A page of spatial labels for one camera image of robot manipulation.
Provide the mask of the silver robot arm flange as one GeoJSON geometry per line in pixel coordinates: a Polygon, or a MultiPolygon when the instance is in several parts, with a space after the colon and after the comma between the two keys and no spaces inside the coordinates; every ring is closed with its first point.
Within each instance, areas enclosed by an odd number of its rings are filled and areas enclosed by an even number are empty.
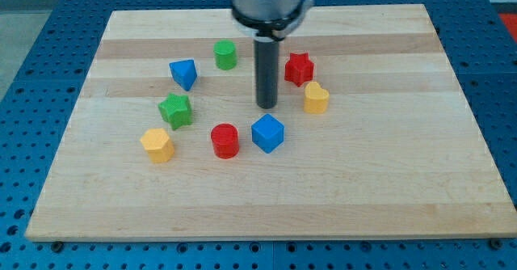
{"type": "Polygon", "coordinates": [[[231,0],[233,23],[258,42],[279,42],[293,33],[315,0],[231,0]]]}

